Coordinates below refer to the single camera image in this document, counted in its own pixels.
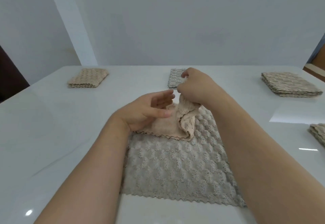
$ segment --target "person's right hand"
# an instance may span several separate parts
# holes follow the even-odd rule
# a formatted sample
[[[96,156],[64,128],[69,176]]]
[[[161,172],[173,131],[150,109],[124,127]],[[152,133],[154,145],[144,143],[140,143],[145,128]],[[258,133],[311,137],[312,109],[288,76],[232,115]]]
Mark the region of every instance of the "person's right hand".
[[[188,68],[181,76],[182,78],[187,77],[187,80],[177,86],[177,91],[193,103],[200,103],[206,107],[211,99],[211,94],[222,90],[209,75],[195,68]]]

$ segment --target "person's left hand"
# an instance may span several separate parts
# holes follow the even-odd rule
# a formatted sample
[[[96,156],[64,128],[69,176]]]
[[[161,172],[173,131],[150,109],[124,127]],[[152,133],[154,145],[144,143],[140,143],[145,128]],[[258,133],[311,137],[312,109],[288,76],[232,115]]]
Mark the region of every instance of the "person's left hand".
[[[117,110],[113,116],[124,121],[130,131],[137,131],[154,121],[155,118],[168,118],[172,112],[166,106],[173,103],[173,90],[145,94]]]

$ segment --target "forearm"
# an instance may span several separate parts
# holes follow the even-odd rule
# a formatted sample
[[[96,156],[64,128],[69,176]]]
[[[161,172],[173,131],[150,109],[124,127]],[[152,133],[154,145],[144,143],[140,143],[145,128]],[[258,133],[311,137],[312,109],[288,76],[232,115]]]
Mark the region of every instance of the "forearm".
[[[35,223],[114,223],[128,135],[110,118]]]
[[[243,197],[260,224],[323,223],[324,187],[223,91],[208,108]]]

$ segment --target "person's left arm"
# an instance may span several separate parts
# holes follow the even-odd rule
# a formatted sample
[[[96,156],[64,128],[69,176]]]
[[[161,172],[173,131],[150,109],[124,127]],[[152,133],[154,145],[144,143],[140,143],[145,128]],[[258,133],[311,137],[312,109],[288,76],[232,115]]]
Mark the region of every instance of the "person's left arm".
[[[34,224],[114,223],[128,136],[167,118],[173,90],[143,95],[116,111]]]

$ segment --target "white table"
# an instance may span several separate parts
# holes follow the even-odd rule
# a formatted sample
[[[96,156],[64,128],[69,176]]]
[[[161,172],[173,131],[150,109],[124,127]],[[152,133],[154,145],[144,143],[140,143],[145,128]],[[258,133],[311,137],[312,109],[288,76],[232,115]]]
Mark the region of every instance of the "white table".
[[[88,151],[108,117],[142,94],[166,89],[170,69],[186,67],[107,66],[110,74],[99,87],[69,89],[66,82],[82,68],[69,66],[1,103],[0,223],[33,223]],[[325,94],[311,99],[278,97],[260,75],[290,71],[322,90],[325,83],[296,67],[196,68],[209,74],[325,185],[325,148],[307,132],[310,123],[325,123]],[[249,210],[233,206],[122,195],[117,223],[255,222]]]

